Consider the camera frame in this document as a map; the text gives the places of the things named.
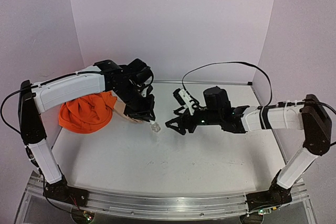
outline white tabletop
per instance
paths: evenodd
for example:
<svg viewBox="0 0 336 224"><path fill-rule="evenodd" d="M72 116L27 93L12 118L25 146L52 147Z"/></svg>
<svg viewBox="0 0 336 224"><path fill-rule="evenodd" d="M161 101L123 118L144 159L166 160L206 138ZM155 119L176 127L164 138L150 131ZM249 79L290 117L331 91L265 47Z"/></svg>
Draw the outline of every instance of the white tabletop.
<svg viewBox="0 0 336 224"><path fill-rule="evenodd" d="M113 115L92 134L62 129L52 149L70 185L127 194L198 195L268 189L285 165L271 131L232 134L220 126L198 126L182 136L165 127L179 107L173 91L180 84L156 83L159 133L148 123L133 124ZM204 103L203 91L215 85L188 84ZM225 88L232 106L258 105L250 86Z"/></svg>

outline robotic arm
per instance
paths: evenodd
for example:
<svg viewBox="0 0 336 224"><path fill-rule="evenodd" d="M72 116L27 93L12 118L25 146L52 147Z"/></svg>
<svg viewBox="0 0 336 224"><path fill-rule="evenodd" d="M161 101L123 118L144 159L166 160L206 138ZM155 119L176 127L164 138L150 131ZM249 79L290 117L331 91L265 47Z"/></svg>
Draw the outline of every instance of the robotic arm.
<svg viewBox="0 0 336 224"><path fill-rule="evenodd" d="M153 88L145 84L153 77L150 67L140 59L119 66L111 60L104 60L63 77L34 84L27 80L21 84L21 89L24 89L20 93L18 108L21 137L30 161L47 182L45 196L70 204L73 197L78 206L84 206L88 192L67 186L47 142L40 114L84 95L113 90L126 104L125 115L153 122Z"/></svg>
<svg viewBox="0 0 336 224"><path fill-rule="evenodd" d="M182 135L186 130L194 133L199 125L220 125L223 131L235 134L268 129L304 130L302 148L278 172L269 190L246 195L249 212L290 203L290 190L295 181L330 148L331 119L313 94L302 101L236 108L231 107L226 91L219 87L203 92L206 107L199 106L184 89L175 90L173 95L182 107L174 111L178 117L166 122L166 126Z"/></svg>

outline gray wall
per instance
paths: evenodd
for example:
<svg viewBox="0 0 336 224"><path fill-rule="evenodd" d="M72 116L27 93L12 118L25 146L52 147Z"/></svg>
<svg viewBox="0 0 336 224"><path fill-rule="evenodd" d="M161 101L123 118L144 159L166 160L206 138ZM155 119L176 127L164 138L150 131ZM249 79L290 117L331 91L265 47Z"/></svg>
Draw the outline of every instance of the gray wall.
<svg viewBox="0 0 336 224"><path fill-rule="evenodd" d="M275 0L259 66L269 73L274 101L317 97L336 108L336 0ZM254 78L265 102L264 78ZM288 158L303 142L303 133L277 132ZM332 141L336 141L333 130ZM304 179L319 223L335 223L336 147L318 159Z"/></svg>
<svg viewBox="0 0 336 224"><path fill-rule="evenodd" d="M257 64L273 0L71 0L86 66L106 58L152 67L156 79L181 80L216 61ZM189 80L247 82L254 69L213 66Z"/></svg>
<svg viewBox="0 0 336 224"><path fill-rule="evenodd" d="M83 67L70 0L0 0L0 5L0 101L23 80L42 81ZM17 104L13 97L4 108L15 127ZM43 119L54 139L57 109ZM3 123L0 132L0 222L12 223L32 165L20 136Z"/></svg>

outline crumpled orange cloth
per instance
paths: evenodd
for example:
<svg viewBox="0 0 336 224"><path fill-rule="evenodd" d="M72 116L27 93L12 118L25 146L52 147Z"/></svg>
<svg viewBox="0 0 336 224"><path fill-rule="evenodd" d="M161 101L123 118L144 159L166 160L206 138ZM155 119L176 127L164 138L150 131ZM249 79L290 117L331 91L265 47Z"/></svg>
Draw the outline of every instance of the crumpled orange cloth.
<svg viewBox="0 0 336 224"><path fill-rule="evenodd" d="M112 119L117 98L111 92L90 94L62 104L59 125L75 133L95 132Z"/></svg>

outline table surface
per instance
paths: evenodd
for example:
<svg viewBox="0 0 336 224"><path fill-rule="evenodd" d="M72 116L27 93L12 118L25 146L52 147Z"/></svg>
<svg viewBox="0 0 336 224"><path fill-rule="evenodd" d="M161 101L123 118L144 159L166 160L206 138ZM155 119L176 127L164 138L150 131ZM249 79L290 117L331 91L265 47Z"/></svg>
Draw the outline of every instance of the table surface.
<svg viewBox="0 0 336 224"><path fill-rule="evenodd" d="M203 91L215 85L188 84L204 103ZM258 105L250 86L218 85L232 106ZM159 133L148 123L133 124L113 115L92 134L62 129L52 149L68 183L86 189L146 195L206 195L268 189L284 167L270 130L232 134L220 126L199 126L182 136L165 127L179 107L172 93L180 84L155 83Z"/></svg>

